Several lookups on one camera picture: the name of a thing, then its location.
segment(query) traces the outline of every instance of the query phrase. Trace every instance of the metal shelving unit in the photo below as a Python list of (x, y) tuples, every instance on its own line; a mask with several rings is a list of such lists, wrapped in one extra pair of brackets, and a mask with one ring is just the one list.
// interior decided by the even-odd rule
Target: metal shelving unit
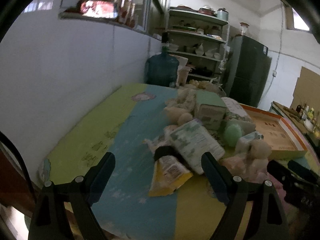
[(202, 39), (205, 39), (205, 40), (208, 39), (208, 40), (211, 40), (211, 41), (215, 41), (217, 43), (227, 43), (224, 40), (219, 40), (217, 38), (214, 38), (214, 37), (211, 37), (211, 36), (207, 36), (207, 35), (203, 35), (203, 34), (196, 33), (196, 32), (187, 32), (187, 31), (180, 31), (180, 30), (173, 30), (173, 29), (168, 29), (167, 32), (181, 34), (181, 35), (198, 36), (199, 38), (202, 38)]
[(213, 57), (199, 56), (199, 55), (197, 55), (197, 54), (187, 53), (187, 52), (182, 52), (182, 51), (172, 51), (172, 50), (169, 50), (169, 53), (173, 53), (173, 54), (175, 53), (175, 54), (181, 54), (181, 55), (188, 55), (188, 56), (199, 57), (199, 58), (206, 58), (206, 59), (209, 59), (209, 60), (214, 60), (214, 61), (217, 61), (217, 62), (221, 62), (221, 60), (216, 59), (216, 58), (213, 58)]
[[(227, 28), (227, 35), (225, 37), (225, 40), (220, 40), (220, 39), (217, 39), (217, 38), (214, 38), (214, 37), (211, 37), (211, 36), (207, 36), (207, 35), (203, 35), (203, 34), (200, 34), (200, 33), (196, 33), (196, 32), (188, 32), (188, 31), (183, 31), (183, 30), (175, 30), (175, 29), (171, 29), (169, 27), (169, 19), (171, 17), (179, 17), (179, 18), (188, 18), (188, 19), (191, 19), (191, 20), (197, 20), (197, 21), (202, 21), (202, 22), (205, 22), (205, 23), (209, 23), (209, 24), (213, 24), (213, 25), (218, 25), (221, 27), (221, 32), (220, 32), (220, 36), (222, 36), (222, 32), (223, 32), (223, 28), (224, 26)], [(218, 19), (217, 17), (214, 17), (214, 16), (210, 16), (210, 15), (206, 15), (206, 14), (201, 14), (201, 13), (198, 13), (198, 12), (193, 12), (193, 11), (186, 11), (186, 10), (179, 10), (179, 9), (168, 9), (167, 10), (167, 13), (166, 13), (166, 22), (165, 22), (165, 29), (167, 32), (171, 33), (172, 35), (175, 35), (175, 36), (185, 36), (185, 37), (188, 37), (188, 38), (193, 38), (193, 39), (199, 39), (199, 43), (202, 43), (202, 41), (206, 41), (207, 43), (208, 42), (215, 42), (217, 44), (219, 44), (219, 50), (220, 50), (220, 53), (221, 52), (221, 49), (220, 49), (220, 45), (221, 44), (228, 44), (228, 39), (229, 39), (229, 33), (230, 33), (230, 25), (227, 21), (224, 21), (224, 20), (221, 20), (221, 19)], [(221, 60), (218, 60), (218, 59), (215, 59), (215, 58), (210, 58), (210, 57), (206, 57), (206, 56), (199, 56), (199, 55), (196, 55), (196, 54), (192, 54), (192, 53), (187, 53), (187, 52), (182, 52), (182, 51), (170, 51), (170, 53), (172, 54), (180, 54), (182, 55), (183, 57), (197, 57), (199, 59), (208, 59), (210, 61), (208, 62), (211, 62), (211, 64), (215, 64), (214, 65), (214, 69), (213, 69), (213, 74), (212, 74), (212, 77), (205, 77), (205, 76), (201, 76), (201, 75), (197, 75), (197, 74), (189, 74), (190, 77), (196, 77), (197, 79), (203, 79), (203, 80), (210, 80), (212, 81), (214, 79), (214, 75), (220, 75), (221, 73), (216, 71), (217, 69), (217, 66), (219, 66), (217, 64), (217, 62), (219, 62), (219, 64), (224, 64), (225, 61), (226, 61), (226, 49), (224, 49), (223, 51), (223, 57)]]
[(217, 17), (206, 15), (206, 14), (203, 14), (203, 13), (198, 13), (198, 12), (184, 11), (184, 10), (178, 10), (178, 9), (169, 9), (169, 15), (170, 16), (191, 18), (191, 19), (194, 19), (194, 20), (199, 20), (199, 21), (203, 21), (203, 22), (217, 24), (217, 25), (220, 25), (220, 26), (224, 26), (224, 25), (228, 24), (227, 21), (220, 20)]

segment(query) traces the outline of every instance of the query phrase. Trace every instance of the white tiled wall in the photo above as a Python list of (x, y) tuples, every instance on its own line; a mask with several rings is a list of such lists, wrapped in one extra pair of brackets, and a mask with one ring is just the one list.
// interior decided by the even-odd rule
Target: white tiled wall
[(34, 182), (59, 139), (121, 85), (143, 82), (149, 51), (160, 51), (160, 41), (128, 29), (59, 20), (60, 1), (21, 14), (0, 43), (0, 130)]
[[(272, 72), (276, 68), (278, 53), (269, 51), (268, 56), (272, 58), (272, 61), (263, 94), (270, 86)], [(259, 104), (259, 108), (268, 111), (272, 101), (276, 101), (284, 106), (290, 107), (293, 100), (294, 88), (297, 83), (297, 78), (300, 76), (302, 66), (312, 70), (317, 74), (320, 74), (320, 68), (294, 57), (280, 54), (278, 67), (276, 70), (277, 75), (274, 78), (268, 93)]]

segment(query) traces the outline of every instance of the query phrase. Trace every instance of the refrigerator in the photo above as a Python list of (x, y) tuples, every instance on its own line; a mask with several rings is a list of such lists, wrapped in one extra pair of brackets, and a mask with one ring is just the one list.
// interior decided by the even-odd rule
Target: refrigerator
[(257, 107), (264, 90), (271, 59), (268, 48), (247, 36), (236, 36), (230, 44), (222, 88), (227, 97)]

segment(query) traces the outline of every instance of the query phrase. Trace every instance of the yellow package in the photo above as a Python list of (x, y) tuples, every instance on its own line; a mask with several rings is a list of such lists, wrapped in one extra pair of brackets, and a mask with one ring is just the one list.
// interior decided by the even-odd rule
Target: yellow package
[(170, 195), (191, 177), (192, 173), (177, 158), (163, 156), (155, 162), (149, 196)]

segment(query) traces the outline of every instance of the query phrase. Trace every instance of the bowl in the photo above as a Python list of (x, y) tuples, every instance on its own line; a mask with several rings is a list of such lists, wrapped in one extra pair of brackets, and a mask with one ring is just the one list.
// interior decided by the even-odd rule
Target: bowl
[(179, 49), (179, 45), (169, 43), (169, 50), (177, 51)]

